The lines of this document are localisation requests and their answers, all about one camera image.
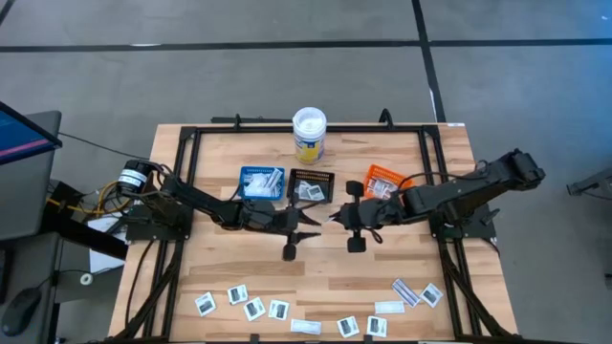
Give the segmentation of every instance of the concrete floor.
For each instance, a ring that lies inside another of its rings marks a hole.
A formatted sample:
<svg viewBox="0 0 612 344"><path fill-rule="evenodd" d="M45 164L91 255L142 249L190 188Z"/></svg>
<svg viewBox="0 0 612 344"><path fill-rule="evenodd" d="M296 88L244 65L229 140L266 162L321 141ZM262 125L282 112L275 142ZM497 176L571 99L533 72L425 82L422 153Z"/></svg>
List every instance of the concrete floor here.
<svg viewBox="0 0 612 344"><path fill-rule="evenodd" d="M422 3L430 39L612 37L605 0ZM17 0L0 45L417 39L414 23L406 0ZM492 202L521 334L609 342L609 204L570 198L565 185L612 166L612 46L432 54L447 119L467 124L475 157L520 147L548 175L536 191ZM0 54L0 75L0 97L22 113L60 110L62 131L145 156L159 123L236 113L290 118L311 105L330 121L363 121L387 107L396 121L435 120L419 48ZM125 161L64 143L53 177L81 190L115 179ZM82 254L68 246L65 265ZM107 281L101 301L62 307L58 334L106 335L119 274Z"/></svg>

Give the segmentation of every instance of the wooden tabletop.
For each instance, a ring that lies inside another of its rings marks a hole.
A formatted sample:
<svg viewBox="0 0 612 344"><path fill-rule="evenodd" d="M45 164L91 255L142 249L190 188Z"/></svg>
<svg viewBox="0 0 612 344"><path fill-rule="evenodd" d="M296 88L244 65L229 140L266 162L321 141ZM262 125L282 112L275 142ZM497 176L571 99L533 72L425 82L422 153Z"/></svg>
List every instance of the wooden tabletop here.
<svg viewBox="0 0 612 344"><path fill-rule="evenodd" d="M152 161L173 165L180 128L178 124L158 127ZM448 171L470 172L474 158L466 127L440 124L440 132ZM243 165L282 166L287 173L291 168L335 173L333 203L306 210L310 217L320 222L338 211L341 204L351 202L344 190L345 182L362 181L372 163L405 175L423 172L417 135L411 133L328 133L325 156L313 166L303 165L295 159L293 134L205 134L201 144L194 185L221 199L231 196ZM432 142L428 144L433 169L437 170ZM183 171L186 171L190 150L188 144ZM416 179L416 184L423 183L425 179ZM285 204L286 201L279 202L278 207ZM367 251L351 254L346 250L349 232L339 224L300 225L300 229L323 234L300 243L295 261L288 263L281 260L284 237L225 231L207 215L196 212L191 238L185 246L170 339L245 341L251 333L259 333L262 340L340 340L336 321L355 315L360 334L347 340L359 340L366 332L367 316L374 315L374 303L399 300L391 289L396 278L402 278L417 293L433 283L445 297L434 309L422 302L414 309L406 306L404 314L383 315L388 320L386 339L453 338L438 248L430 237L427 222L386 226L380 230L384 239L380 245L365 233ZM464 245L474 291L499 323L515 333L514 316L497 254L482 240L467 239ZM124 327L126 300L145 246L146 243L136 243L129 248L109 335ZM150 292L156 254L157 243L145 257L131 316ZM231 306L228 301L227 289L241 284L247 285L250 298L261 297L266 309L272 299L291 303L288 320L271 319L265 314L249 322L243 311L244 304ZM194 300L208 291L217 309L200 317ZM459 290L457 294L464 333L470 333L465 300ZM159 305L153 334L161 332L165 295ZM322 334L291 333L292 318L322 322Z"/></svg>

